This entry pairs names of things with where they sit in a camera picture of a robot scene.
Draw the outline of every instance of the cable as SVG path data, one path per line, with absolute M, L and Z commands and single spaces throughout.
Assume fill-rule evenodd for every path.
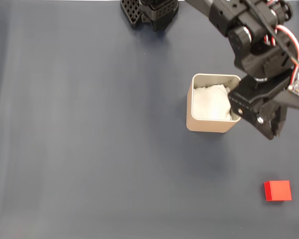
M 251 0 L 245 0 L 245 3 L 254 12 L 254 14 L 257 16 L 257 18 L 260 20 L 260 22 L 264 25 L 264 27 L 267 29 L 267 31 L 270 33 L 270 35 L 273 36 L 277 45 L 282 49 L 282 51 L 285 52 L 291 58 L 291 60 L 299 66 L 299 61 L 288 50 L 287 46 L 283 43 L 283 41 L 279 37 L 277 37 L 277 35 L 275 34 L 275 31 L 269 25 L 269 23 L 266 21 L 265 17 L 262 15 L 262 13 L 259 11 L 259 9 L 251 2 Z
M 299 61 L 299 42 L 298 42 L 297 38 L 295 37 L 295 35 L 288 28 L 286 28 L 283 25 L 277 25 L 276 29 L 284 32 L 291 39 L 291 41 L 293 42 L 293 44 L 296 47 L 296 50 L 297 50 L 297 53 L 298 53 L 297 54 L 297 59 Z M 295 81 L 297 70 L 298 70 L 298 65 L 295 65 L 295 69 L 294 69 L 293 74 L 291 76 L 290 85 Z

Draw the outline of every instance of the black bracket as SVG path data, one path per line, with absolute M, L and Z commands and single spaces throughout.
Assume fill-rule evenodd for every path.
M 178 12 L 178 0 L 121 0 L 121 9 L 132 28 L 150 23 L 153 31 L 164 30 Z

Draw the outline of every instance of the red wire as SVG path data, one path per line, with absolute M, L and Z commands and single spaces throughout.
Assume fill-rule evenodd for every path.
M 275 1 L 275 0 L 270 0 L 270 1 L 268 1 L 266 4 L 267 4 L 267 5 L 271 5 L 274 1 Z
M 299 61 L 299 49 L 298 49 L 298 47 L 297 47 L 297 46 L 299 45 L 299 43 L 297 44 L 297 43 L 295 42 L 294 37 L 291 36 L 291 35 L 290 35 L 288 32 L 286 32 L 284 29 L 281 29 L 279 26 L 277 26 L 276 29 L 278 29 L 278 30 L 282 31 L 284 34 L 286 34 L 286 35 L 290 38 L 290 40 L 293 42 L 293 44 L 296 46 L 296 49 L 297 49 L 297 59 L 298 59 L 298 61 Z M 297 63 L 296 63 L 293 59 L 292 59 L 292 61 L 293 61 L 294 64 L 295 64 L 295 68 L 294 68 L 293 74 L 292 74 L 291 79 L 290 79 L 290 85 L 294 82 L 295 74 L 296 74 L 296 72 L 297 72 L 297 69 L 299 68 L 299 66 L 297 65 Z

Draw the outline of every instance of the screw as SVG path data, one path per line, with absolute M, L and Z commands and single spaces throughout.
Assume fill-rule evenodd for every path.
M 258 118 L 257 118 L 257 121 L 258 121 L 258 123 L 261 123 L 261 124 L 263 124 L 263 123 L 264 123 L 264 119 L 263 119 L 263 118 L 261 118 L 261 117 L 258 117 Z

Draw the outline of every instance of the white wire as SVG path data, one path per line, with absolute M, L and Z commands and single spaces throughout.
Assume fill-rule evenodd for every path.
M 297 52 L 298 52 L 298 55 L 297 55 L 297 59 L 299 61 L 299 42 L 297 40 L 297 38 L 295 37 L 295 35 L 288 29 L 286 28 L 285 26 L 283 25 L 277 25 L 276 26 L 276 29 L 280 30 L 280 31 L 283 31 L 285 34 L 287 34 L 288 37 L 290 37 L 290 39 L 293 41 L 296 49 L 297 49 Z M 290 83 L 292 84 L 294 81 L 295 81 L 295 77 L 296 77 L 296 72 L 297 70 L 299 69 L 299 66 L 296 65 L 295 66 L 295 69 L 294 69 L 294 72 L 293 72 L 293 75 L 292 75 L 292 78 L 290 80 Z

